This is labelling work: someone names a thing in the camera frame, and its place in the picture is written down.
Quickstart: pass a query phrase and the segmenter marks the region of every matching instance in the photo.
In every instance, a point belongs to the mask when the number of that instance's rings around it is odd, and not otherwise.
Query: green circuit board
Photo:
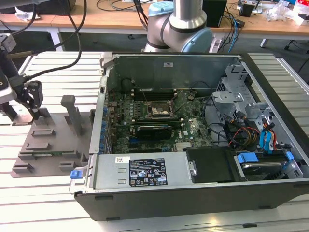
[[[129,94],[111,93],[109,106],[114,116],[113,127],[116,128],[116,142],[114,141],[113,153],[139,153],[139,152],[167,152],[178,151],[177,145],[187,142],[192,147],[212,145],[211,136],[207,133],[207,126],[201,117],[205,104],[204,97],[192,97],[190,91],[178,91],[177,97],[170,100],[136,101]],[[132,135],[130,129],[135,126],[132,119],[149,117],[149,109],[155,114],[169,114],[174,118],[169,124],[181,125],[173,129],[171,137],[166,140],[141,141]]]

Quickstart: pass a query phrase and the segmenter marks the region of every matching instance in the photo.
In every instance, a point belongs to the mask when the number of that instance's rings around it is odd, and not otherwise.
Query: computer tower
[[[227,0],[204,0],[203,10],[207,14],[206,26],[209,28],[220,27]]]

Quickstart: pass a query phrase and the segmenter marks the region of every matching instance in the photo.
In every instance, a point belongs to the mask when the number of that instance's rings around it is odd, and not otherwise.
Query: blue clip
[[[285,155],[287,156],[289,161],[294,160],[294,156],[293,156],[293,154],[290,151],[287,151],[285,153]]]
[[[237,155],[239,163],[253,163],[258,162],[258,158],[254,152],[242,152]]]
[[[271,137],[272,137],[272,134],[268,132],[267,136],[266,136],[266,140],[265,140],[265,145],[264,145],[264,150],[268,151],[269,153],[272,153],[272,150],[270,150],[270,148],[269,148],[269,143],[271,141]]]
[[[71,179],[82,179],[83,178],[83,171],[73,170],[73,171],[71,171],[70,177],[71,177]]]
[[[264,137],[265,137],[265,131],[262,131],[260,135],[260,148],[264,147]]]

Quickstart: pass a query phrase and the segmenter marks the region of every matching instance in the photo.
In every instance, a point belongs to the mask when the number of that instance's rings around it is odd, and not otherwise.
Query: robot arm
[[[48,0],[0,0],[0,9],[21,6],[26,4],[40,4]],[[22,76],[11,59],[6,56],[10,53],[16,42],[11,34],[0,34],[0,112],[5,113],[11,121],[17,116],[9,101],[16,100],[26,107],[34,119],[38,119],[38,108],[43,101],[42,85],[39,81],[25,84]]]
[[[144,52],[206,52],[212,31],[206,27],[202,4],[203,0],[174,0],[150,5]]]

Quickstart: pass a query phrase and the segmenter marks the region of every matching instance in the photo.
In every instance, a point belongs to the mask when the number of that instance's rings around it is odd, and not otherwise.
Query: plastic bag
[[[283,20],[285,21],[284,14],[289,11],[289,8],[285,7],[280,0],[278,4],[276,4],[272,9],[265,10],[263,12],[263,16],[266,18],[267,21],[274,21],[274,20]]]
[[[309,0],[296,0],[293,11],[301,15],[309,15]]]

